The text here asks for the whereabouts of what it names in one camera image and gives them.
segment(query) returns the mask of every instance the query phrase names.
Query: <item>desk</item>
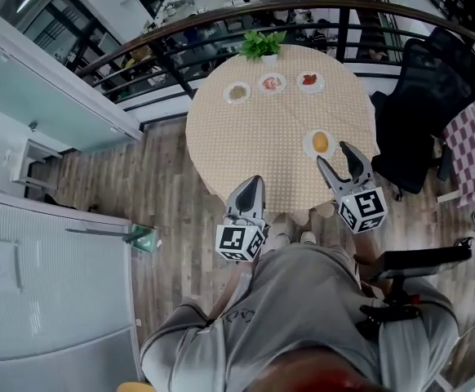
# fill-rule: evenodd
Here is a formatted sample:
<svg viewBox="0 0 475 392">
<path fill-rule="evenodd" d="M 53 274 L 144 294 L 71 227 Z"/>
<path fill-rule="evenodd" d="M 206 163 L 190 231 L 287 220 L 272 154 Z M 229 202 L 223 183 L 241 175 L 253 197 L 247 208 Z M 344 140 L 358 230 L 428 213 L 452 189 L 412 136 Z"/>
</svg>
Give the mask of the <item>desk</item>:
<svg viewBox="0 0 475 392">
<path fill-rule="evenodd" d="M 321 73 L 325 90 L 302 92 L 295 83 L 302 71 Z M 286 77 L 282 93 L 258 91 L 259 78 L 269 72 Z M 230 105 L 224 89 L 238 81 L 251 86 L 251 97 Z M 298 214 L 298 223 L 304 224 L 303 213 L 308 219 L 310 208 L 334 198 L 303 150 L 304 136 L 324 129 L 337 142 L 345 140 L 372 159 L 377 154 L 375 119 L 368 103 L 360 80 L 320 51 L 282 45 L 272 67 L 235 56 L 206 78 L 193 99 L 186 129 L 190 156 L 207 186 L 224 202 L 245 179 L 259 174 L 266 184 L 266 211 Z M 339 148 L 329 161 L 340 176 L 349 176 Z"/>
<path fill-rule="evenodd" d="M 47 148 L 32 140 L 26 140 L 25 145 L 16 157 L 15 164 L 11 169 L 11 181 L 13 183 L 19 183 L 24 186 L 32 187 L 33 189 L 56 190 L 57 187 L 54 185 L 49 185 L 45 181 L 37 180 L 27 176 L 30 159 L 35 162 L 45 163 L 45 158 L 47 157 L 62 158 L 62 156 L 53 149 Z"/>
</svg>

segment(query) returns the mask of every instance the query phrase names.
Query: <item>white plate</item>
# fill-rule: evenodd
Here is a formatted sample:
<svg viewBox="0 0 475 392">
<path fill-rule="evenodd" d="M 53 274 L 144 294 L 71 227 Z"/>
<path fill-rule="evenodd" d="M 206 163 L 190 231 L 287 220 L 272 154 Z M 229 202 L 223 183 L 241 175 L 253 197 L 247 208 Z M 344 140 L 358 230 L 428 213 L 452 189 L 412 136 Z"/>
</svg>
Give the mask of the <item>white plate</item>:
<svg viewBox="0 0 475 392">
<path fill-rule="evenodd" d="M 318 153 L 313 147 L 312 139 L 313 136 L 318 132 L 322 132 L 323 134 L 325 134 L 326 138 L 328 139 L 328 149 L 324 153 Z M 306 134 L 303 138 L 304 152 L 314 161 L 317 160 L 318 155 L 326 160 L 331 158 L 332 155 L 334 155 L 335 146 L 336 143 L 334 137 L 330 134 L 330 132 L 323 131 L 322 129 L 314 129 L 313 131 L 310 131 L 308 134 Z"/>
<path fill-rule="evenodd" d="M 246 90 L 246 93 L 243 97 L 239 99 L 231 99 L 230 98 L 230 92 L 232 91 L 233 88 L 241 86 Z M 243 103 L 248 100 L 248 98 L 251 96 L 252 90 L 251 87 L 246 83 L 246 82 L 233 82 L 232 84 L 229 84 L 223 91 L 223 98 L 224 101 L 227 103 L 230 103 L 231 105 L 239 105 L 240 103 Z"/>
<path fill-rule="evenodd" d="M 275 90 L 267 90 L 264 86 L 263 86 L 263 82 L 269 78 L 269 77 L 272 77 L 274 79 L 278 79 L 279 82 L 281 83 L 279 86 L 276 86 L 276 89 Z M 282 74 L 279 74 L 279 73 L 266 73 L 266 74 L 263 74 L 261 76 L 261 78 L 259 79 L 259 81 L 257 82 L 257 88 L 260 89 L 260 91 L 262 93 L 264 93 L 265 95 L 276 95 L 278 93 L 281 93 L 283 90 L 285 90 L 285 87 L 286 87 L 286 77 Z"/>
<path fill-rule="evenodd" d="M 305 86 L 303 84 L 304 76 L 307 74 L 315 74 L 317 76 L 317 81 L 311 86 Z M 318 93 L 320 91 L 325 90 L 325 79 L 320 73 L 317 73 L 315 71 L 304 71 L 303 73 L 297 76 L 297 86 L 306 93 Z"/>
</svg>

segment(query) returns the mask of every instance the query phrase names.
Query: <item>lower floor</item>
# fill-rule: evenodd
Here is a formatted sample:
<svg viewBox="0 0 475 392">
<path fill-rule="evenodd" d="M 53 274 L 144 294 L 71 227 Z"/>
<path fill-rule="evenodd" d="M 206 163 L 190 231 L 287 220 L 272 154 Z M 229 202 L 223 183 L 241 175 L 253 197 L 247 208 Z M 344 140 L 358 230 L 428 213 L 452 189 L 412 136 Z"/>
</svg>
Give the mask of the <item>lower floor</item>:
<svg viewBox="0 0 475 392">
<path fill-rule="evenodd" d="M 146 128 L 139 143 L 93 154 L 71 153 L 33 169 L 34 177 L 50 174 L 57 180 L 54 195 L 62 205 L 93 207 L 158 231 L 154 254 L 132 253 L 140 344 L 185 297 L 210 312 L 234 266 L 213 251 L 224 204 L 208 192 L 190 160 L 185 124 L 185 118 L 156 123 Z M 475 235 L 475 203 L 461 208 L 456 202 L 438 205 L 436 196 L 453 187 L 439 181 L 435 170 L 420 194 L 405 195 L 400 203 L 393 200 L 385 180 L 378 183 L 389 209 L 383 227 L 374 231 L 382 251 L 450 246 L 457 238 Z M 284 222 L 294 240 L 310 229 L 322 246 L 340 244 L 353 253 L 349 231 L 337 215 L 324 219 L 311 212 L 305 227 L 288 218 Z M 475 375 L 475 251 L 472 260 L 432 277 L 432 282 L 452 300 L 459 319 L 461 338 L 442 372 L 457 386 Z"/>
</svg>

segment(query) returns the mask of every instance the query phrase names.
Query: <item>white pot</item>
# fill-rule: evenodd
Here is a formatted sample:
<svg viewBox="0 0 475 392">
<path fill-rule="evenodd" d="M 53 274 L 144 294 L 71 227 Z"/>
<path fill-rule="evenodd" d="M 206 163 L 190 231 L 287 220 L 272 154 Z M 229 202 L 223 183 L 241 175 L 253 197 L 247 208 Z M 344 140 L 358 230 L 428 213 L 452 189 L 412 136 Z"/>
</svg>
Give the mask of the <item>white pot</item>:
<svg viewBox="0 0 475 392">
<path fill-rule="evenodd" d="M 275 65 L 277 63 L 277 54 L 274 54 L 272 56 L 261 56 L 261 60 L 265 65 Z"/>
</svg>

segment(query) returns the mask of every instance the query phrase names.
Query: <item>office chair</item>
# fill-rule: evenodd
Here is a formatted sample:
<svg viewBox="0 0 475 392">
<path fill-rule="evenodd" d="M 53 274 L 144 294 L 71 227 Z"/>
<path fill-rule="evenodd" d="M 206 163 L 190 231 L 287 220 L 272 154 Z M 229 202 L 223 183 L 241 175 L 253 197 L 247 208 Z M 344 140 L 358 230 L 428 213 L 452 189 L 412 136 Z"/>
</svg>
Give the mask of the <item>office chair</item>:
<svg viewBox="0 0 475 392">
<path fill-rule="evenodd" d="M 469 52 L 473 60 L 465 56 L 466 64 L 458 64 L 451 48 L 445 47 L 448 39 L 440 33 L 432 42 L 409 39 L 395 90 L 390 96 L 377 91 L 371 97 L 381 151 L 372 167 L 399 188 L 397 201 L 402 189 L 413 194 L 422 190 L 430 167 L 439 166 L 437 177 L 448 178 L 451 150 L 444 145 L 442 156 L 433 159 L 432 136 L 440 137 L 447 124 L 475 101 L 475 77 L 471 77 L 475 58 Z M 463 53 L 458 45 L 454 48 Z"/>
</svg>

